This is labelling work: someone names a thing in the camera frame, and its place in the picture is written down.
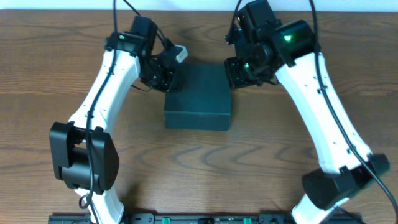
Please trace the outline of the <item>black gift box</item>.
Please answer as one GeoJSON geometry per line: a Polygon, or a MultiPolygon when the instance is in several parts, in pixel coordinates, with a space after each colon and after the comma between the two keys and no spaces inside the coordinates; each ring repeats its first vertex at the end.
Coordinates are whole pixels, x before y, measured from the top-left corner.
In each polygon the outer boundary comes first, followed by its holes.
{"type": "Polygon", "coordinates": [[[176,72],[180,89],[165,95],[167,129],[227,131],[232,96],[224,65],[186,63],[176,72]]]}

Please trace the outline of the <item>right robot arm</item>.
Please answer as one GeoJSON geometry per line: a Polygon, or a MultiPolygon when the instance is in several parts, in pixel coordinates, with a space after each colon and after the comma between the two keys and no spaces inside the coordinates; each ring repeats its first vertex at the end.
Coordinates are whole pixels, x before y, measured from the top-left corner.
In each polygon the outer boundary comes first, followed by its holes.
{"type": "Polygon", "coordinates": [[[357,134],[307,22],[238,16],[225,39],[236,51],[225,61],[230,87],[282,85],[315,145],[320,166],[302,177],[304,195],[291,212],[295,223],[325,223],[367,186],[381,184],[389,161],[357,134]]]}

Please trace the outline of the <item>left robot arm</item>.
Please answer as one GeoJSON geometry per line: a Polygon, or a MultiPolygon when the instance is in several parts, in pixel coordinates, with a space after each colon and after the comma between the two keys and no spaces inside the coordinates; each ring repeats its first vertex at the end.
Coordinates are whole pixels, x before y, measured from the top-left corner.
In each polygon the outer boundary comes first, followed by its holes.
{"type": "Polygon", "coordinates": [[[92,223],[121,223],[124,216],[114,188],[119,156],[112,136],[128,91],[141,80],[150,89],[168,92],[176,68],[188,56],[186,47],[169,39],[153,55],[154,41],[155,35],[141,31],[112,33],[83,103],[67,123],[50,128],[54,176],[80,196],[79,207],[90,211],[92,223]]]}

